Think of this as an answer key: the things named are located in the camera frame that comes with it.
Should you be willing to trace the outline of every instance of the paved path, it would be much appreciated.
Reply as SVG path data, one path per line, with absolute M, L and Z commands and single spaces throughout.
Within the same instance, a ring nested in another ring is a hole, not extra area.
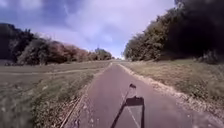
M 130 102 L 127 101 L 122 111 L 122 101 L 131 83 L 137 88 L 130 91 L 127 96 Z M 93 80 L 84 101 L 79 116 L 80 128 L 220 127 L 202 114 L 182 108 L 173 98 L 155 91 L 116 64 Z M 70 119 L 66 127 L 76 128 L 74 119 Z

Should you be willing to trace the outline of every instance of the green foliage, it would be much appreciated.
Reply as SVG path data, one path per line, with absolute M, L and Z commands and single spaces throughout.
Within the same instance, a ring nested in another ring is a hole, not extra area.
M 88 52 L 73 45 L 41 38 L 29 29 L 23 31 L 10 24 L 0 23 L 0 41 L 0 59 L 13 61 L 9 65 L 109 60 L 112 57 L 104 49 Z
M 25 48 L 18 62 L 21 64 L 46 64 L 49 56 L 48 45 L 43 39 L 37 39 L 30 42 Z
M 95 53 L 97 54 L 98 60 L 110 60 L 112 58 L 111 53 L 107 52 L 104 49 L 97 48 L 95 50 Z
M 17 62 L 17 58 L 22 54 L 30 41 L 34 39 L 34 34 L 30 30 L 20 31 L 16 39 L 11 40 L 9 43 L 9 49 L 11 52 L 11 58 L 14 62 Z
M 124 56 L 130 60 L 160 60 L 202 57 L 209 51 L 224 54 L 224 2 L 219 0 L 182 1 L 134 36 Z

